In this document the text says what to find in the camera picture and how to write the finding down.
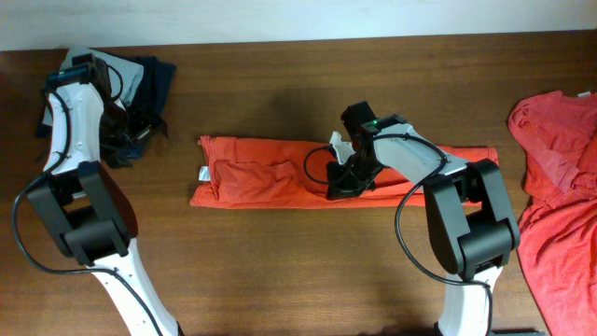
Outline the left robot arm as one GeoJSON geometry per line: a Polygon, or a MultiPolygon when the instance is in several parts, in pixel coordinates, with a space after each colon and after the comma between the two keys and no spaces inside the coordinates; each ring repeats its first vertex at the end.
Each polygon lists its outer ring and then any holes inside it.
{"type": "Polygon", "coordinates": [[[48,160],[15,201],[28,200],[59,251],[78,263],[61,273],[94,275],[130,334],[180,335],[141,261],[132,205],[107,172],[131,166],[128,149],[165,130],[152,110],[125,102],[123,70],[87,52],[48,76],[48,160]]]}

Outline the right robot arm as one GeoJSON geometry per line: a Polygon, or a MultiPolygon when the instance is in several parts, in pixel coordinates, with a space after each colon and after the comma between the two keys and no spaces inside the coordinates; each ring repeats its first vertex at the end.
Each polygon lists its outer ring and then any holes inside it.
{"type": "Polygon", "coordinates": [[[414,266],[446,287],[438,335],[489,335],[493,287],[518,248],[521,234],[498,165],[448,153],[403,118],[378,118],[366,102],[348,106],[340,120],[351,140],[330,140],[326,196],[351,199],[377,188],[384,170],[403,175],[411,197],[423,192],[429,242],[445,275],[414,266]]]}

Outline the red printed soccer t-shirt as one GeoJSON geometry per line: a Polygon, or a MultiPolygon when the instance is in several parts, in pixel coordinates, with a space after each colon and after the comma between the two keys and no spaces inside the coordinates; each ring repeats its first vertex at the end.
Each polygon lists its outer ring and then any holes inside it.
{"type": "Polygon", "coordinates": [[[330,201],[327,186],[309,179],[303,161],[320,143],[258,138],[200,138],[209,180],[189,204],[220,209],[338,209],[397,206],[413,184],[385,169],[376,188],[357,198],[330,201]]]}

